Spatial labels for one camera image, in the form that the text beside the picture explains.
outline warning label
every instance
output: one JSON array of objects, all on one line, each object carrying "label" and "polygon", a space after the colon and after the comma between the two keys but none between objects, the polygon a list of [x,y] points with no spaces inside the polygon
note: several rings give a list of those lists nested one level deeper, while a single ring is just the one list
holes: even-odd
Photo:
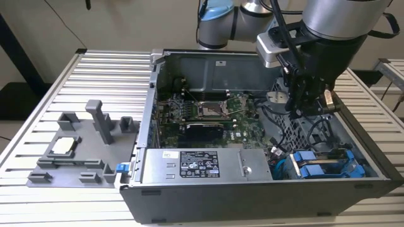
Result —
[{"label": "warning label", "polygon": [[218,151],[182,151],[180,166],[183,178],[220,177]]}]

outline metal workbench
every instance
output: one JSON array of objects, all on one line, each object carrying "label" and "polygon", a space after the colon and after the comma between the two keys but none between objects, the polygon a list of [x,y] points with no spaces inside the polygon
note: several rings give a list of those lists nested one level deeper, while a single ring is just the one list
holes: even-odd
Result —
[{"label": "metal workbench", "polygon": [[[103,100],[112,119],[142,119],[150,53],[87,51],[76,54],[0,155],[0,224],[19,226],[140,225],[118,189],[28,188],[27,176],[44,154],[63,111],[90,119],[88,99]],[[351,70],[335,90],[388,159],[404,175],[404,125]],[[184,223],[182,226],[404,226],[404,187],[363,200],[338,217]]]},{"label": "metal workbench", "polygon": [[404,60],[380,59],[375,70],[380,71],[398,88],[404,91]]}]

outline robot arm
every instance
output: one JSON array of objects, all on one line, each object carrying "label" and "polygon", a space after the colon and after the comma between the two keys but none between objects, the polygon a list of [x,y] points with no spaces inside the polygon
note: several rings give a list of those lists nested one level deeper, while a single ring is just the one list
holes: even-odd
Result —
[{"label": "robot arm", "polygon": [[[287,25],[278,0],[271,0],[279,26],[259,34],[258,52],[267,67],[276,61],[282,63],[290,96],[286,110],[294,118],[336,110],[335,81],[367,36],[392,38],[400,32],[394,16],[383,13],[391,1],[308,0],[303,20]],[[394,34],[372,31],[382,15],[388,18]]]}]

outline ventilation grille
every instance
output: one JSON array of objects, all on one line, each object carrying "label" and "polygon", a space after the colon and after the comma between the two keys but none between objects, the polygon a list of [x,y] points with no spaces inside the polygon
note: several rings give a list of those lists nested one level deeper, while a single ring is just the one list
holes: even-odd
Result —
[{"label": "ventilation grille", "polygon": [[[272,91],[280,91],[282,86],[275,83]],[[272,114],[275,121],[286,130],[286,140],[283,146],[287,150],[304,149],[308,147],[306,133],[302,128],[300,120],[292,120],[291,115],[275,115]]]}]

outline white wall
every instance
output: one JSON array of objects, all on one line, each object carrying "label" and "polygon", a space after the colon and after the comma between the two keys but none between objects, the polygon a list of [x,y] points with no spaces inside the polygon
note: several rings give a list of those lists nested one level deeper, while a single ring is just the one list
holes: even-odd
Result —
[{"label": "white wall", "polygon": [[[90,49],[150,51],[154,48],[196,48],[198,0],[48,0]],[[303,9],[306,0],[292,0]],[[404,1],[387,10],[404,27]],[[3,14],[28,56],[47,81],[54,81],[75,50],[82,46],[43,0],[0,0]],[[300,16],[290,16],[291,21]],[[388,31],[387,21],[378,29]],[[404,35],[394,40],[370,37],[352,68],[371,69],[376,59],[404,58]],[[255,50],[255,44],[231,42],[231,50]]]}]

